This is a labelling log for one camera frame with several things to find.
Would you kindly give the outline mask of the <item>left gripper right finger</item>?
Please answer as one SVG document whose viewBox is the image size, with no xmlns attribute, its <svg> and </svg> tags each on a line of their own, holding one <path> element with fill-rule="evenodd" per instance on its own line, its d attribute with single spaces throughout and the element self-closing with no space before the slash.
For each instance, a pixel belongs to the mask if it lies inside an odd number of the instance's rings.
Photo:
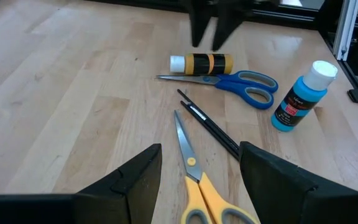
<svg viewBox="0 0 358 224">
<path fill-rule="evenodd" d="M 239 165 L 263 224 L 358 224 L 358 191 L 325 179 L 248 141 Z"/>
</svg>

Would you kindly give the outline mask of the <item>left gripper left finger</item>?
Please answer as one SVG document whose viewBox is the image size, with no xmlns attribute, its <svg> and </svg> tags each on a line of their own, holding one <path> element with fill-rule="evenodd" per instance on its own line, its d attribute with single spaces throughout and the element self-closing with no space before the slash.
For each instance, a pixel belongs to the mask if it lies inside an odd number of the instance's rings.
<svg viewBox="0 0 358 224">
<path fill-rule="evenodd" d="M 1 194 L 0 224 L 151 224 L 161 170 L 153 144 L 75 194 Z"/>
</svg>

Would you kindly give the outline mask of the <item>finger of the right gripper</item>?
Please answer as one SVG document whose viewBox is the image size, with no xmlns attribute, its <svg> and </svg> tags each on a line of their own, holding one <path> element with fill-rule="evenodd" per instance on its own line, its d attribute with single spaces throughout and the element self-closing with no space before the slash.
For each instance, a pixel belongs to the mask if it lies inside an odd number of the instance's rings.
<svg viewBox="0 0 358 224">
<path fill-rule="evenodd" d="M 248 9 L 248 0 L 218 0 L 218 21 L 213 38 L 212 51 L 219 50 L 229 36 L 241 25 Z"/>
<path fill-rule="evenodd" d="M 213 5 L 210 0 L 186 0 L 186 10 L 190 18 L 192 46 L 198 47 L 213 15 Z"/>
</svg>

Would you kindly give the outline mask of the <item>blue handled scissors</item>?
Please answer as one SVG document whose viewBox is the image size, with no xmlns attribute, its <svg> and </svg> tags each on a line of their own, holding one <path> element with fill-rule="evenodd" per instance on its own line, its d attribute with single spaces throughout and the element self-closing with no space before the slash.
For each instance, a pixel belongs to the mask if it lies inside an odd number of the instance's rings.
<svg viewBox="0 0 358 224">
<path fill-rule="evenodd" d="M 278 90 L 276 80 L 250 70 L 241 70 L 230 75 L 157 75 L 157 78 L 212 85 L 240 96 L 246 103 L 260 110 L 266 110 L 273 105 L 273 94 Z"/>
</svg>

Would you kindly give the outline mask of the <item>black paintbrush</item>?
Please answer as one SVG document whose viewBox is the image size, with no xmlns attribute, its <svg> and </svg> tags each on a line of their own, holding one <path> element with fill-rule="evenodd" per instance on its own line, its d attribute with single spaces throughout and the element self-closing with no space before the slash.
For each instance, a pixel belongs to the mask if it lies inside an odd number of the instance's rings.
<svg viewBox="0 0 358 224">
<path fill-rule="evenodd" d="M 194 102 L 192 102 L 181 90 L 177 92 L 185 99 L 185 103 L 191 105 L 193 109 L 203 118 L 209 119 L 209 124 L 213 125 L 213 129 L 218 131 L 219 135 L 236 151 L 239 153 L 239 146 L 235 143 L 207 114 L 205 114 Z"/>
</svg>

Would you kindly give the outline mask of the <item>yellow handled scissors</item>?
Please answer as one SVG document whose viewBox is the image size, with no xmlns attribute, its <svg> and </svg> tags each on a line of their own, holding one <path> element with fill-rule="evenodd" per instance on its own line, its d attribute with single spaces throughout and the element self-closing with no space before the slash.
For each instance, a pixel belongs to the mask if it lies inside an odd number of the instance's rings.
<svg viewBox="0 0 358 224">
<path fill-rule="evenodd" d="M 191 218 L 197 216 L 202 224 L 228 224 L 228 216 L 233 215 L 245 224 L 258 224 L 258 221 L 245 210 L 230 204 L 220 196 L 200 167 L 179 112 L 174 111 L 173 115 L 186 170 L 185 184 L 188 195 L 188 203 L 180 223 L 189 224 Z"/>
</svg>

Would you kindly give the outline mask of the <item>black pen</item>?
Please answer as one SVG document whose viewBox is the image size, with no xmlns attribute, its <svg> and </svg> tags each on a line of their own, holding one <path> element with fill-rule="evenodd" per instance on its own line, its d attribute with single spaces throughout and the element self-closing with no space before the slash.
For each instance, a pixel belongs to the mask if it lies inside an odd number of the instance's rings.
<svg viewBox="0 0 358 224">
<path fill-rule="evenodd" d="M 192 115 L 195 117 L 195 119 L 217 140 L 220 145 L 222 145 L 225 150 L 230 153 L 232 157 L 235 158 L 235 160 L 239 160 L 239 153 L 236 152 L 224 139 L 221 137 L 218 133 L 218 131 L 215 131 L 213 129 L 213 125 L 209 124 L 209 119 L 205 118 L 203 119 L 194 109 L 191 105 L 186 104 L 184 101 L 180 102 L 183 107 Z"/>
</svg>

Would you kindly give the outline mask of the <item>blue paint bottle white cap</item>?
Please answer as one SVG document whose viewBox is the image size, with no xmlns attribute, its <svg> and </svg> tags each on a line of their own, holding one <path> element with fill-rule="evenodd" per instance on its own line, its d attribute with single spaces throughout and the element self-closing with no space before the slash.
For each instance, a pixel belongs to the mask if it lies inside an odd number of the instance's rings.
<svg viewBox="0 0 358 224">
<path fill-rule="evenodd" d="M 274 111 L 272 125 L 283 132 L 292 131 L 325 96 L 337 73 L 335 65 L 324 60 L 314 61 L 308 73 L 296 80 Z"/>
</svg>

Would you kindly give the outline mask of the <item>aluminium frame post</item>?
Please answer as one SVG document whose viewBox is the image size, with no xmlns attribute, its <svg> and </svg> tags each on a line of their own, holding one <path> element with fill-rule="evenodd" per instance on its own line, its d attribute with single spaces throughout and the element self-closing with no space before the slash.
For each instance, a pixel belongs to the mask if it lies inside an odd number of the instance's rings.
<svg viewBox="0 0 358 224">
<path fill-rule="evenodd" d="M 357 13 L 358 0 L 343 0 L 333 45 L 336 60 L 347 60 Z"/>
</svg>

